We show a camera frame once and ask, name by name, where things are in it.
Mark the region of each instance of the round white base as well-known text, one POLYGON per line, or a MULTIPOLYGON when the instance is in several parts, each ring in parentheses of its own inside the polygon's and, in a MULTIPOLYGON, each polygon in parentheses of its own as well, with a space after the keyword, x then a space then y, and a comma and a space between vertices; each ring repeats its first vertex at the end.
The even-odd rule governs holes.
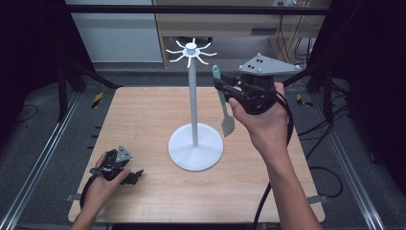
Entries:
POLYGON ((213 166, 223 153, 220 134, 205 124, 197 124, 197 147, 193 146, 192 124, 176 129, 169 138, 169 155, 172 161, 187 171, 204 171, 213 166))

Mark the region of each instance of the right hand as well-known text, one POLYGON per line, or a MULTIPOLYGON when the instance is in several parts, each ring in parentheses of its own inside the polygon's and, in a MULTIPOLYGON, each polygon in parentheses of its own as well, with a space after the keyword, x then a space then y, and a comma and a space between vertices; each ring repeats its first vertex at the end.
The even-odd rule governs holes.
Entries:
MULTIPOLYGON (((283 84, 275 83, 275 86, 277 91, 284 95, 283 84)), ((259 115, 247 114, 236 99, 231 98, 229 104, 233 116, 247 128, 254 147, 264 159, 286 152, 288 120, 287 113, 280 104, 275 103, 259 115)))

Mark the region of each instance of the white stand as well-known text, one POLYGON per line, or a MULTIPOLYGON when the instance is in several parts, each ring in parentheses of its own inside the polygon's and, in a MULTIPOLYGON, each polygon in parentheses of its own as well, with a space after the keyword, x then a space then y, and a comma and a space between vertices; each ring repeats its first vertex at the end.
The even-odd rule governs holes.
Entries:
POLYGON ((183 54, 180 58, 170 62, 178 61, 183 57, 189 58, 189 88, 192 113, 192 122, 179 127, 172 133, 169 138, 168 149, 170 158, 177 166, 187 171, 199 172, 207 170, 220 159, 223 153, 223 140, 214 128, 197 122, 196 68, 194 58, 198 58, 202 63, 208 64, 199 55, 213 56, 216 54, 200 52, 200 50, 209 47, 210 44, 199 49, 194 42, 195 39, 184 47, 176 41, 180 47, 184 48, 183 51, 173 52, 167 50, 167 52, 172 54, 183 54))

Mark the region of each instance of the white cabinet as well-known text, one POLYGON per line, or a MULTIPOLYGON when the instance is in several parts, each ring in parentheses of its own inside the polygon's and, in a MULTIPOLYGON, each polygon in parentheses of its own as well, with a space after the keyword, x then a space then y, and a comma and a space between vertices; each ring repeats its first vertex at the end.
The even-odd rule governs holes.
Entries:
MULTIPOLYGON (((66 0, 68 5, 152 5, 150 0, 66 0)), ((72 13, 93 62, 162 62, 152 13, 72 13)))

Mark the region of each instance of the metal spatula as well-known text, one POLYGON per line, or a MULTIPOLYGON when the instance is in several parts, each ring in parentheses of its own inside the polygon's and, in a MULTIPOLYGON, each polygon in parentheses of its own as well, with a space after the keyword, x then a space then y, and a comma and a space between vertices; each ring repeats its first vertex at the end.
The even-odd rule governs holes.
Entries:
MULTIPOLYGON (((213 66, 213 77, 221 80, 220 69, 216 65, 213 66)), ((226 106, 226 100, 224 97, 224 92, 217 90, 217 93, 218 93, 218 98, 220 99, 221 107, 223 108, 223 114, 224 114, 224 119, 223 119, 223 122, 221 123, 221 128, 223 129, 224 137, 227 137, 234 131, 234 128, 235 128, 234 118, 232 116, 228 115, 228 113, 227 113, 227 106, 226 106)))

